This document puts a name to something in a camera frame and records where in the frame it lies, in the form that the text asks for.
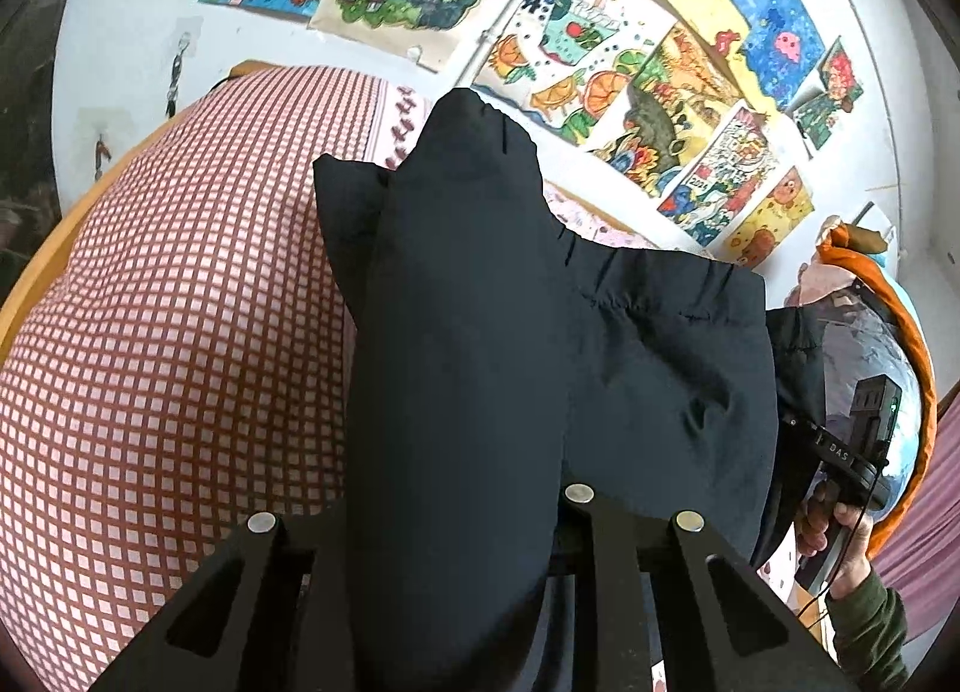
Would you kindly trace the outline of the person right hand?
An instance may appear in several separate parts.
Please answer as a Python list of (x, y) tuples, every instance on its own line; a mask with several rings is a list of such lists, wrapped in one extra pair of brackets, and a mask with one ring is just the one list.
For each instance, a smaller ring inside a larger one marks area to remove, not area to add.
[(832, 481), (815, 486), (796, 518), (797, 554), (803, 564), (822, 562), (828, 594), (835, 601), (851, 596), (872, 572), (869, 541), (874, 522), (861, 508), (843, 504)]

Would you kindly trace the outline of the green sleeve right forearm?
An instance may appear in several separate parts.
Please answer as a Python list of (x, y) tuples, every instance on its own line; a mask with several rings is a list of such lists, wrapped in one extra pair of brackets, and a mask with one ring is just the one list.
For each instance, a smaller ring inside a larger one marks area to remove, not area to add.
[(836, 659), (859, 690), (893, 692), (907, 685), (910, 673), (901, 651), (907, 641), (907, 611), (900, 594), (877, 573), (843, 598), (827, 596), (835, 629)]

